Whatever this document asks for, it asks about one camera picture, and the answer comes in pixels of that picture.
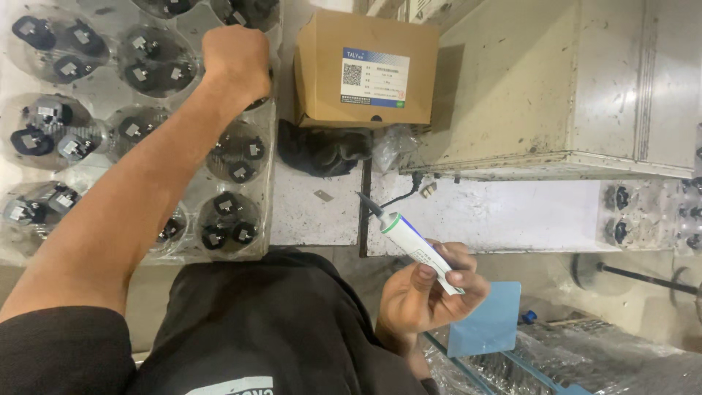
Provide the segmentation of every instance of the person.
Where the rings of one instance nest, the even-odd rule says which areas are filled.
[[[203,52],[207,72],[183,106],[105,173],[27,263],[0,310],[2,393],[438,394],[418,334],[466,317],[489,292],[460,243],[432,241],[465,295],[449,296],[433,269],[414,263],[385,284],[375,331],[317,255],[186,266],[135,368],[123,317],[131,274],[219,135],[270,88],[258,30],[216,28]]]

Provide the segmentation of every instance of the black metal rod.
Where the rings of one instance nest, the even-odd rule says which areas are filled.
[[[619,274],[620,276],[633,278],[634,280],[643,281],[645,283],[660,285],[661,287],[666,287],[666,288],[670,288],[671,290],[685,292],[685,293],[688,293],[690,295],[697,296],[697,294],[699,292],[699,289],[697,287],[693,287],[692,285],[678,284],[678,283],[674,283],[672,281],[661,280],[660,278],[645,276],[643,274],[634,273],[632,271],[622,270],[620,268],[613,268],[613,267],[607,266],[604,262],[600,262],[597,264],[597,270],[598,271],[606,271],[606,272],[610,272],[610,273],[614,273],[614,274]]]

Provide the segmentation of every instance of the blue fitting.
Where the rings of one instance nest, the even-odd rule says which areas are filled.
[[[522,321],[524,321],[525,324],[531,325],[534,323],[534,320],[536,320],[538,317],[536,316],[536,313],[533,311],[529,310],[527,311],[526,314],[522,316]]]

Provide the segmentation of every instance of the qr code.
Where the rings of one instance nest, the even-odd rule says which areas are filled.
[[[361,86],[361,73],[363,72],[363,66],[361,65],[349,65],[344,63],[344,85],[356,85]]]

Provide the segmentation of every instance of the metal cabinet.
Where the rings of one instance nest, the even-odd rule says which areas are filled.
[[[441,37],[432,124],[401,173],[689,178],[702,2],[486,0]]]

